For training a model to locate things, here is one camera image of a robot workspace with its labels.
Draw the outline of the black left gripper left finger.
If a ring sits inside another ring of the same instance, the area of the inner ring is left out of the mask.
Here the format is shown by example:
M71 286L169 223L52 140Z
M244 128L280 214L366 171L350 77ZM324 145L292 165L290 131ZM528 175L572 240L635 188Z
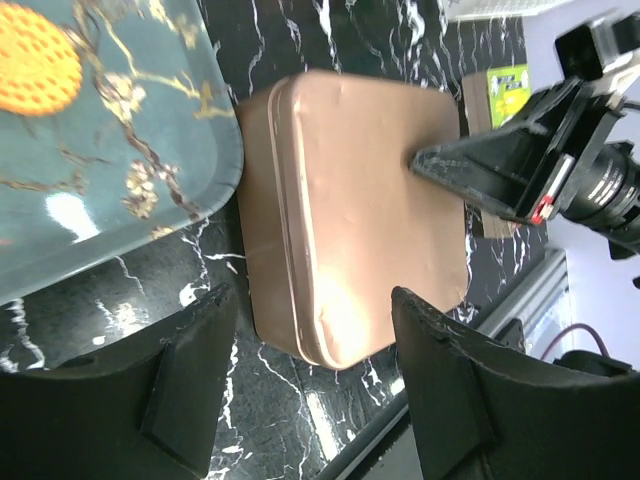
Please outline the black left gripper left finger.
M203 479L238 317L228 284L52 370L1 377L5 479Z

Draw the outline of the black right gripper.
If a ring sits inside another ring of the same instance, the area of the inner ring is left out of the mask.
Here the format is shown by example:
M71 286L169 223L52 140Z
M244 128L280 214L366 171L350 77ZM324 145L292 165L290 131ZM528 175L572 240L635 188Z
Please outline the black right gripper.
M572 79L534 94L511 122L417 151L410 171L481 209L539 225L556 215L616 245L639 243L634 144L607 141L639 103Z

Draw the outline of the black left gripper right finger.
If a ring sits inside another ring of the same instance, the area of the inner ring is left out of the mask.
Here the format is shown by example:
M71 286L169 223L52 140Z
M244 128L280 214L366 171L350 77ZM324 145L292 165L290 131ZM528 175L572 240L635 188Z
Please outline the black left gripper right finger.
M392 292L426 479L635 479L639 374L583 350L546 363Z

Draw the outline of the rose gold tin lid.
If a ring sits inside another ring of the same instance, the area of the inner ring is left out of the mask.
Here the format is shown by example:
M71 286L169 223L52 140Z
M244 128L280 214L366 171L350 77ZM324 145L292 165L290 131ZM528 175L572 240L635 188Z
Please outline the rose gold tin lid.
M460 303L463 202L409 168L458 138L449 94L310 71L274 87L269 119L292 310L257 324L264 342L342 370L394 342L393 288Z

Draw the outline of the rose gold tin box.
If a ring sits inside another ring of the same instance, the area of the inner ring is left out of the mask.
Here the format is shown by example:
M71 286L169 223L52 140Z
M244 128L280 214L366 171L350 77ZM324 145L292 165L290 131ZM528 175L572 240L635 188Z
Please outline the rose gold tin box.
M236 108L244 145L237 190L253 323L268 345L316 365L300 336L286 202L274 133L274 107L286 77Z

